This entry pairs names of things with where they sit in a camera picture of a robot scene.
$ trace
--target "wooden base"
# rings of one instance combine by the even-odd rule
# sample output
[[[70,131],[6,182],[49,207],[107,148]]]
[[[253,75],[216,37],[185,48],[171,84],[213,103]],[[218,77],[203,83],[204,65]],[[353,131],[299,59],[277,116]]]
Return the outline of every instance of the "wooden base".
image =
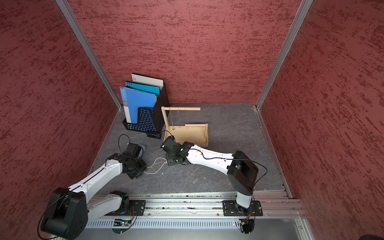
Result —
[[[192,142],[200,147],[208,147],[208,124],[186,124],[185,126],[169,126],[169,131],[175,137],[175,141],[183,144]],[[165,132],[164,141],[169,137]]]

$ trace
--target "gray tabletop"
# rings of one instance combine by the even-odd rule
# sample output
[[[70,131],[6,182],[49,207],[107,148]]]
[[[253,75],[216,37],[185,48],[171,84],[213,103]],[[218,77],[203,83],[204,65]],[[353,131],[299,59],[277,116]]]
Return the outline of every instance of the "gray tabletop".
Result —
[[[275,168],[263,137],[260,125],[256,119],[251,104],[183,104],[175,107],[201,107],[201,111],[172,111],[175,125],[208,123],[209,146],[207,149],[234,153],[243,151],[251,160],[263,164],[268,169],[267,175],[261,179],[255,190],[283,190],[283,183]],[[165,157],[160,149],[160,139],[146,137],[145,133],[128,131],[122,124],[124,111],[118,113],[118,119],[111,127],[111,137],[106,139],[104,152],[96,159],[93,169],[104,164],[107,157],[119,152],[118,138],[121,134],[130,137],[132,143],[143,144],[146,147],[143,160],[151,166],[158,157]],[[120,148],[126,149],[128,139],[122,136]],[[156,172],[164,163],[158,159],[152,168],[146,172]],[[259,167],[259,176],[265,169]],[[206,166],[164,164],[156,174],[143,174],[131,180],[127,174],[120,174],[107,183],[96,195],[106,195],[113,190],[129,194],[168,194],[196,192],[229,192],[234,191],[228,177],[223,173]]]

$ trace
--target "wooden tray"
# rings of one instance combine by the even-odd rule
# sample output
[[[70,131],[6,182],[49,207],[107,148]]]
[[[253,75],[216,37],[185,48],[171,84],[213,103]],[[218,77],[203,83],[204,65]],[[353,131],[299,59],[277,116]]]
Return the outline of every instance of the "wooden tray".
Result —
[[[208,123],[206,124],[185,124],[184,126],[169,126],[166,111],[200,111],[200,108],[177,108],[177,107],[161,107],[163,113],[166,130],[174,137],[175,141],[183,144],[184,142],[192,142],[200,147],[208,147]],[[165,132],[164,141],[170,136],[169,132]]]

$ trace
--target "wooden dowel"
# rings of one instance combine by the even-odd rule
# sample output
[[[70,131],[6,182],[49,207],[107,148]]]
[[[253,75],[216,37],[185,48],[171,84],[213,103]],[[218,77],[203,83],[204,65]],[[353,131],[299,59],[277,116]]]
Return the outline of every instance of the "wooden dowel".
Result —
[[[188,108],[188,107],[161,107],[164,108],[164,110],[172,110],[172,111],[200,111],[200,108]]]

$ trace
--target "cable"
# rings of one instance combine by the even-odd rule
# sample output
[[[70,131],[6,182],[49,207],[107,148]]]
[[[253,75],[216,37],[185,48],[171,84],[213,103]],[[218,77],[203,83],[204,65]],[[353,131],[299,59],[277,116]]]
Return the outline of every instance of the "cable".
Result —
[[[160,142],[161,142],[161,145],[163,144],[163,141],[161,140],[161,134],[162,134],[163,132],[168,132],[171,136],[173,136],[173,134],[172,134],[170,131],[168,131],[168,130],[163,130],[163,131],[161,131],[161,132],[160,132]]]
[[[206,157],[204,157],[204,154],[203,154],[203,151],[201,151],[201,150],[199,150],[199,149],[188,149],[188,150],[185,150],[182,154],[180,154],[180,157],[181,156],[183,156],[183,154],[184,153],[186,153],[186,152],[188,152],[189,150],[196,150],[196,151],[199,151],[199,152],[201,152],[201,155],[203,156],[203,158],[205,159],[205,160],[212,160],[212,159],[217,159],[217,158],[219,158],[219,159],[225,159],[225,160],[245,160],[245,161],[251,161],[251,162],[254,162],[254,163],[256,163],[256,164],[258,164],[258,165],[260,165],[260,166],[262,166],[262,167],[264,167],[265,168],[265,173],[255,182],[255,186],[256,186],[256,183],[258,182],[258,181],[260,181],[260,179],[262,179],[267,173],[268,173],[268,169],[264,166],[264,165],[262,165],[262,164],[260,164],[260,163],[258,163],[258,162],[256,162],[256,161],[254,161],[254,160],[250,160],[250,159],[242,159],[242,158],[240,158],[240,159],[228,159],[228,158],[223,158],[223,157],[212,157],[212,158],[206,158]]]
[[[252,198],[253,200],[255,201],[255,196],[253,195],[253,191],[252,191]],[[254,216],[254,219],[253,219],[253,226],[252,226],[252,230],[250,232],[253,232],[253,229],[255,228],[255,222],[256,222],[256,204],[254,204],[255,206],[255,216]]]
[[[40,232],[39,232],[39,226],[40,226],[40,222],[41,222],[41,220],[43,219],[44,215],[46,214],[47,210],[48,210],[50,207],[52,207],[52,205],[55,204],[58,200],[62,199],[63,197],[67,197],[67,196],[68,196],[68,194],[65,194],[64,196],[61,196],[61,197],[59,197],[58,199],[56,199],[53,203],[51,203],[51,205],[49,205],[49,206],[45,209],[45,211],[44,211],[43,214],[41,215],[40,220],[39,220],[39,222],[37,223],[37,235],[39,236],[40,239],[42,239],[42,240],[50,240],[50,239],[55,239],[55,238],[58,238],[58,237],[59,237],[59,236],[56,236],[56,237],[52,237],[52,238],[43,238],[43,237],[40,235]]]
[[[98,175],[101,171],[103,171],[105,168],[102,168],[100,171],[98,171],[95,175],[93,175],[92,177],[90,177],[88,180],[86,180],[85,182],[82,182],[80,185],[78,185],[77,187],[75,187],[74,189],[70,190],[70,191],[74,191],[76,190],[77,188],[81,187],[82,184],[85,184],[86,182],[88,182],[89,180],[91,180],[94,176]],[[61,196],[59,197],[58,199],[56,199],[51,205],[49,205],[45,211],[43,212],[43,214],[41,215],[40,217],[40,220],[37,224],[37,235],[39,236],[40,239],[42,240],[50,240],[50,239],[55,239],[57,237],[53,237],[53,238],[43,238],[41,235],[40,235],[40,232],[39,232],[39,226],[40,226],[40,222],[41,220],[43,219],[44,215],[46,214],[47,210],[52,207],[53,204],[55,204],[58,200],[62,199],[63,197],[67,197],[69,194],[65,194],[64,196]]]
[[[132,207],[132,208],[133,208],[133,216],[134,216],[135,215],[135,208],[134,207]],[[129,226],[129,228],[127,228],[127,230],[130,229],[135,224],[136,220],[137,220],[137,215],[136,215],[134,222]]]
[[[121,136],[127,136],[127,137],[128,137],[128,135],[126,135],[126,134],[121,134],[121,135],[119,136],[118,145],[119,145],[120,153],[122,154],[122,151],[121,151],[121,149],[120,149],[120,138],[121,138]]]

